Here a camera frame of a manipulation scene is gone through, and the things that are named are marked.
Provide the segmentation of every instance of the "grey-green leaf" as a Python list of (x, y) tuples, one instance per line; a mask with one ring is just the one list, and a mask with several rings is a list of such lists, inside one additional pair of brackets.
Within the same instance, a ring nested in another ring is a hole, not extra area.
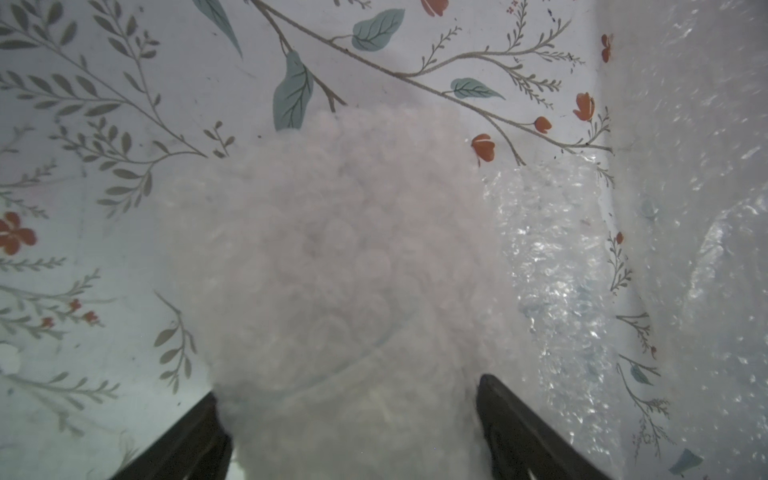
[(86, 117), (97, 117), (99, 115), (103, 115), (106, 113), (109, 113), (113, 111), (115, 108), (119, 107), (120, 104), (103, 104), (99, 105), (98, 107), (93, 107), (91, 110), (85, 112)]
[(43, 80), (40, 77), (35, 77), (34, 75), (27, 75), (27, 77), (29, 77), (29, 79), (32, 80), (32, 83), (40, 87), (41, 90), (49, 94), (53, 93), (53, 90), (51, 90), (51, 85), (47, 81)]
[(22, 30), (29, 30), (29, 17), (22, 7), (11, 5), (11, 13), (13, 14), (13, 18), (16, 19), (18, 26), (22, 27)]
[(58, 84), (59, 87), (61, 87), (62, 90), (66, 91), (70, 95), (74, 95), (74, 91), (72, 90), (72, 85), (69, 83), (69, 80), (64, 78), (58, 73), (54, 73), (51, 75), (53, 77), (53, 80)]
[(77, 22), (71, 22), (69, 25), (67, 25), (67, 28), (64, 29), (64, 33), (61, 34), (61, 40), (59, 43), (64, 46), (70, 41), (74, 39), (74, 34), (78, 32), (78, 23)]
[(123, 133), (123, 136), (120, 138), (120, 144), (123, 147), (123, 153), (128, 153), (131, 149), (131, 134), (128, 132)]
[(136, 79), (133, 78), (131, 74), (124, 71), (123, 75), (125, 75), (125, 79), (128, 80), (128, 83), (131, 84), (131, 87), (135, 88), (136, 90), (139, 90), (141, 93), (144, 93), (144, 90), (141, 90), (141, 87), (139, 87), (138, 82), (136, 82)]
[(122, 195), (122, 194), (127, 194), (131, 190), (133, 190), (133, 188), (128, 188), (128, 187), (110, 187), (110, 188), (108, 188), (105, 191), (105, 193), (107, 195)]
[(364, 51), (381, 50), (400, 28), (405, 14), (406, 11), (402, 8), (391, 8), (370, 20), (355, 23), (352, 29), (352, 46)]
[(312, 72), (301, 62), (296, 51), (286, 55), (286, 77), (277, 85), (272, 99), (275, 130), (301, 128), (306, 106), (314, 86)]
[(677, 459), (672, 467), (670, 467), (670, 473), (672, 475), (682, 475), (686, 470), (698, 466), (704, 459), (699, 455), (694, 454), (691, 450), (685, 449), (680, 457)]
[(149, 197), (152, 192), (152, 174), (147, 174), (147, 179), (144, 181), (144, 190), (142, 193), (145, 197)]
[(134, 172), (122, 168), (116, 168), (112, 173), (125, 180), (136, 180), (137, 178), (141, 178), (141, 175), (136, 175)]
[(237, 53), (240, 57), (243, 57), (243, 52), (240, 50), (240, 44), (237, 42), (235, 32), (230, 25), (230, 20), (227, 18), (227, 13), (224, 11), (219, 0), (192, 0), (203, 15), (207, 16), (216, 26), (224, 32), (224, 34), (232, 41), (232, 45), (237, 49)]
[(474, 78), (456, 78), (451, 82), (451, 90), (453, 90), (453, 94), (457, 98), (504, 98), (498, 92), (491, 90), (484, 83)]
[(179, 353), (179, 349), (168, 350), (160, 357), (160, 364), (163, 365), (170, 362), (174, 359), (177, 353)]
[(61, 18), (61, 14), (63, 13), (64, 7), (61, 6), (60, 2), (56, 2), (51, 5), (51, 8), (48, 10), (48, 24), (53, 25), (54, 23), (58, 22)]
[(83, 87), (83, 90), (93, 95), (94, 97), (98, 96), (96, 93), (96, 87), (94, 87), (90, 80), (85, 77), (81, 77), (80, 75), (76, 75), (74, 79), (78, 81), (81, 87)]
[(130, 57), (130, 55), (128, 54), (128, 50), (125, 49), (125, 46), (120, 41), (115, 40), (112, 37), (110, 37), (108, 41), (109, 41), (109, 45), (112, 45), (112, 48), (119, 51), (126, 57)]
[(648, 380), (648, 377), (645, 375), (645, 373), (643, 373), (643, 371), (640, 369), (640, 366), (638, 364), (633, 363), (632, 367), (629, 369), (629, 373), (631, 373), (632, 378), (637, 380), (639, 383), (644, 383), (646, 385), (653, 385), (653, 383), (651, 383)]
[(174, 336), (174, 333), (176, 333), (176, 329), (166, 329), (160, 332), (160, 334), (157, 335), (157, 338), (154, 341), (154, 346), (158, 347), (160, 345), (163, 345), (166, 343), (172, 336)]
[(6, 40), (0, 42), (0, 50), (19, 50), (21, 48), (37, 48), (40, 45), (24, 40)]
[(96, 21), (96, 23), (98, 23), (98, 25), (100, 27), (102, 27), (104, 30), (110, 32), (112, 35), (117, 35), (118, 34), (114, 30), (114, 27), (112, 26), (112, 24), (106, 18), (100, 17), (98, 15), (94, 15), (94, 20)]
[(56, 114), (59, 117), (64, 117), (65, 115), (71, 115), (75, 113), (76, 111), (80, 110), (82, 107), (83, 107), (82, 104), (69, 105), (68, 107), (64, 107), (61, 110), (57, 111)]

